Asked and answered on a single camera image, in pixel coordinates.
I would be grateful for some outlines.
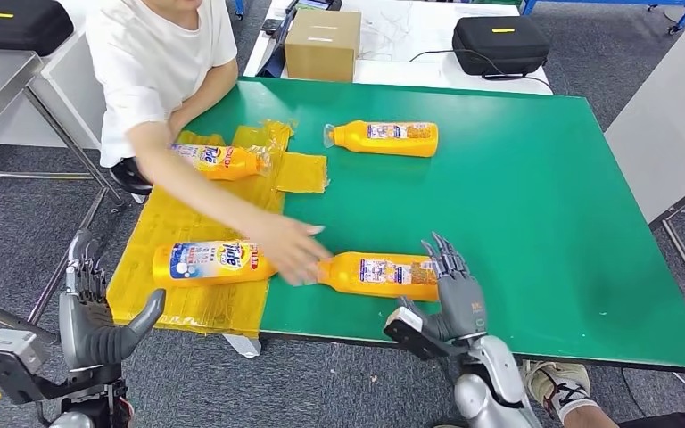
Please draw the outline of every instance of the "bottle label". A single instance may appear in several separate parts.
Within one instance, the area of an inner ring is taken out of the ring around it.
[[[359,279],[362,283],[437,284],[431,261],[405,265],[381,259],[362,259]]]
[[[424,122],[371,123],[367,127],[367,136],[374,139],[429,138],[432,130]]]
[[[193,144],[173,144],[172,149],[201,171],[214,170],[219,166],[228,168],[234,151],[233,147]]]
[[[223,276],[259,267],[259,247],[253,243],[176,243],[169,259],[173,279]]]

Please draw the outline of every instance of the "black carrying case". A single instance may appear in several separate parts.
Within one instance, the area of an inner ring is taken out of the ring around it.
[[[545,63],[550,43],[528,16],[491,16],[458,20],[453,49],[466,74],[525,76]]]
[[[0,49],[53,52],[75,30],[54,0],[0,0]]]

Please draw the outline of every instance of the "orange bottle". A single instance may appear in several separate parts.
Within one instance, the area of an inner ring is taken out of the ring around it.
[[[319,279],[338,292],[437,301],[437,275],[426,256],[344,252],[319,262]]]
[[[160,287],[244,283],[275,273],[259,247],[245,241],[173,243],[153,254],[153,281]]]
[[[437,151],[437,125],[430,122],[364,122],[324,128],[324,145],[351,152],[400,154],[428,158]]]
[[[173,144],[180,156],[190,161],[209,180],[234,181],[266,174],[269,156],[265,147],[223,147],[216,145]]]

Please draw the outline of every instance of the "cardboard box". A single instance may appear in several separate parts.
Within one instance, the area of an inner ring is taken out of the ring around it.
[[[287,75],[352,82],[360,37],[359,12],[299,10],[285,40]]]

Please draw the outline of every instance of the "gray carpet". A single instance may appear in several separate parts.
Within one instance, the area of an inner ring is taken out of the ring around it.
[[[241,69],[268,8],[268,0],[247,3],[245,20],[233,22]],[[539,4],[533,18],[553,43],[546,70],[554,91],[586,96],[603,128],[675,41],[665,35],[663,14],[641,6]],[[0,147],[0,169],[45,165],[80,168],[61,149]],[[0,180],[0,305],[29,313],[95,190],[83,182]],[[106,268],[115,268],[139,212],[136,205],[117,214],[102,207],[94,231],[108,242]],[[685,216],[676,225],[685,240]],[[663,232],[656,239],[685,295],[678,255]],[[41,324],[55,330],[56,312],[54,299]],[[45,374],[58,379],[62,362],[52,351]],[[671,374],[589,370],[594,398],[616,421],[685,411],[685,386]],[[247,359],[217,335],[156,330],[125,364],[125,376],[138,426],[151,428],[424,427],[457,416],[437,365],[394,349],[274,340],[260,358]],[[545,426],[560,426],[537,411]],[[0,427],[37,426],[33,415],[32,407],[0,401]]]

